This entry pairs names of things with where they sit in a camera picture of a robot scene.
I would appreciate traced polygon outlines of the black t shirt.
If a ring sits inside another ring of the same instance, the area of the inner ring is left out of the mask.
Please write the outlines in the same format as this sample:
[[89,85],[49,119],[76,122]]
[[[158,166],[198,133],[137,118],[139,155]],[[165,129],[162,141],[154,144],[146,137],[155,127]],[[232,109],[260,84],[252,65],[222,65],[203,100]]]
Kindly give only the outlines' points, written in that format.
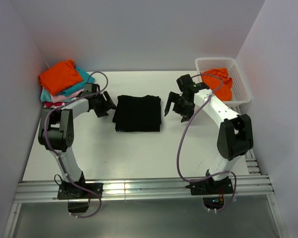
[[159,132],[162,124],[161,98],[152,95],[118,96],[112,122],[117,132]]

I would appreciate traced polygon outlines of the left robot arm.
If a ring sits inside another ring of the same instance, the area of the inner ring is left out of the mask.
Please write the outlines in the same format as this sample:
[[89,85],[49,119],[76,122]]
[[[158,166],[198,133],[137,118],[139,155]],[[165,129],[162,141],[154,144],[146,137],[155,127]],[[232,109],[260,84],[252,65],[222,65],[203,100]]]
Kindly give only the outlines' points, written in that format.
[[107,91],[74,98],[59,107],[43,108],[38,141],[55,157],[65,182],[77,183],[82,180],[83,174],[72,149],[74,119],[91,110],[101,118],[114,109],[116,106]]

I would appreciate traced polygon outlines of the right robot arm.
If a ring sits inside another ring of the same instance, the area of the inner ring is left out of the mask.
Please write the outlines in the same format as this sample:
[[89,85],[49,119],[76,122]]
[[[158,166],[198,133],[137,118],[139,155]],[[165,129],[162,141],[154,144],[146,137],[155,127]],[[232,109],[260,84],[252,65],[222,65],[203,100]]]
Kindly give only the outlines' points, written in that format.
[[[219,182],[226,179],[229,174],[233,174],[231,170],[235,163],[253,148],[250,116],[247,114],[241,115],[230,109],[210,90],[201,90],[194,94],[192,102],[188,101],[184,94],[170,92],[164,110],[165,116],[169,113],[172,103],[174,103],[173,111],[182,116],[183,122],[187,122],[176,156],[176,169],[180,178],[186,182],[202,182],[208,179]],[[204,111],[219,129],[217,138],[218,156],[213,165],[207,170],[205,177],[189,180],[181,173],[180,154],[189,126],[200,111]]]

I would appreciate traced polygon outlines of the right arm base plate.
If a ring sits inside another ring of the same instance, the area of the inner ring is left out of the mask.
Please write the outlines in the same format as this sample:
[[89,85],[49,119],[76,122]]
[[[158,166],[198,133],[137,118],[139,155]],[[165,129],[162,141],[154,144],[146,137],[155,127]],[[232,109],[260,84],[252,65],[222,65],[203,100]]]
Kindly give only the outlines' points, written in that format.
[[232,194],[233,185],[231,179],[226,177],[219,181],[214,181],[213,178],[201,182],[191,182],[185,186],[186,189],[190,189],[191,195],[220,195],[220,194]]

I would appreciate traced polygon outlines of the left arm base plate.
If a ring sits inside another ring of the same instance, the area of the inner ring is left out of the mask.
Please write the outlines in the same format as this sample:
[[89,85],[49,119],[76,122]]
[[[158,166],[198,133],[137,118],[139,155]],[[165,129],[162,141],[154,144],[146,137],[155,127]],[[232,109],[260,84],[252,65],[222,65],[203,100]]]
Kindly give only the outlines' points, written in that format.
[[92,191],[93,193],[77,188],[69,182],[65,182],[59,187],[57,199],[97,199],[98,196],[102,196],[103,183],[85,183],[83,187],[87,190]]

